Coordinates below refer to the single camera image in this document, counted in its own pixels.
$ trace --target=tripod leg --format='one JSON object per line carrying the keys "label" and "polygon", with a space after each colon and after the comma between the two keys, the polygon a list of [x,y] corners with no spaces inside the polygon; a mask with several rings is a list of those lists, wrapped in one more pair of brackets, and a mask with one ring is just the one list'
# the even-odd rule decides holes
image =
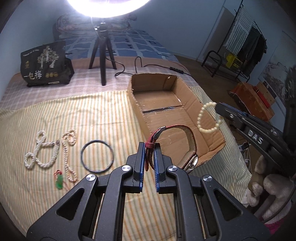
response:
{"label": "tripod leg", "polygon": [[100,39],[100,70],[102,86],[106,85],[106,38]]}
{"label": "tripod leg", "polygon": [[94,63],[94,58],[96,56],[96,52],[98,50],[99,47],[99,38],[96,39],[95,43],[94,43],[94,48],[93,48],[93,52],[91,54],[91,61],[89,62],[89,69],[92,69],[93,63]]}
{"label": "tripod leg", "polygon": [[111,61],[113,69],[117,69],[116,68],[116,63],[114,62],[115,60],[114,60],[114,55],[113,55],[113,51],[112,51],[111,40],[109,38],[107,38],[107,49],[108,49],[108,52],[109,52],[109,55],[110,55],[110,59],[113,60],[113,61]]}

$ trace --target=green pendant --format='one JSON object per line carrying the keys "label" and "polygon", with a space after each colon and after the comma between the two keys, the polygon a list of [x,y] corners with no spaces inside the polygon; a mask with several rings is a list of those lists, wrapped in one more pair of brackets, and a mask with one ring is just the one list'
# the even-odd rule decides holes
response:
{"label": "green pendant", "polygon": [[63,175],[58,174],[57,180],[56,180],[56,188],[59,190],[63,189],[63,182],[64,182]]}

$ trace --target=striped towel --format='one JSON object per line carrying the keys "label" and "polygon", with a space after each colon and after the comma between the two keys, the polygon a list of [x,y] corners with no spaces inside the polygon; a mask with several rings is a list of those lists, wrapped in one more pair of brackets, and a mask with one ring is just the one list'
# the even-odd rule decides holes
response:
{"label": "striped towel", "polygon": [[[210,101],[200,87],[192,87],[202,101]],[[24,234],[42,214],[55,204],[65,189],[55,188],[53,173],[63,166],[62,148],[55,164],[44,170],[35,165],[25,168],[25,153],[33,152],[36,133],[44,129],[46,141],[60,139],[62,134],[75,129],[78,135],[69,147],[69,165],[78,181],[88,172],[80,164],[80,150],[92,139],[108,142],[114,149],[114,164],[105,174],[125,164],[129,155],[137,152],[138,143],[145,141],[126,91],[109,91],[35,104],[17,111],[0,111],[0,201],[17,228]],[[226,146],[211,161],[198,167],[194,175],[211,174],[237,199],[241,199],[250,175],[243,165],[233,136],[223,123]],[[52,149],[42,149],[39,159],[48,162]],[[109,150],[103,145],[92,145],[85,150],[84,160],[92,169],[102,169],[110,160]],[[65,178],[68,186],[73,184]],[[141,194],[127,194],[124,211],[123,240],[175,240],[173,196],[159,195],[155,190],[154,172],[145,173]]]}

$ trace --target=silver screw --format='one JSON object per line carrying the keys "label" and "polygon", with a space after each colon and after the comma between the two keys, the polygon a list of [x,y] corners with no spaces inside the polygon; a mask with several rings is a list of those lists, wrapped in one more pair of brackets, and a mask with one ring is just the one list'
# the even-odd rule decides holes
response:
{"label": "silver screw", "polygon": [[131,166],[129,165],[124,165],[121,167],[121,170],[123,170],[124,172],[128,172],[131,169]]}
{"label": "silver screw", "polygon": [[86,176],[86,179],[91,182],[96,179],[96,176],[94,174],[88,174]]}
{"label": "silver screw", "polygon": [[272,134],[274,134],[275,136],[277,135],[277,132],[274,129],[270,130]]}
{"label": "silver screw", "polygon": [[168,170],[169,170],[170,172],[175,172],[175,171],[177,171],[177,169],[178,169],[178,168],[177,168],[176,166],[174,166],[174,165],[168,167]]}
{"label": "silver screw", "polygon": [[203,179],[205,182],[210,182],[213,178],[212,178],[212,176],[210,176],[210,175],[204,175],[204,176],[202,177],[202,179]]}

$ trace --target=black bag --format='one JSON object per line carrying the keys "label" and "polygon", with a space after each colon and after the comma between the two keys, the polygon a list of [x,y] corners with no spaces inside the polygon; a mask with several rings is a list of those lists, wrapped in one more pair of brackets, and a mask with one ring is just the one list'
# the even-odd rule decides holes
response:
{"label": "black bag", "polygon": [[42,45],[21,53],[20,72],[27,86],[69,84],[74,69],[64,51],[65,41]]}

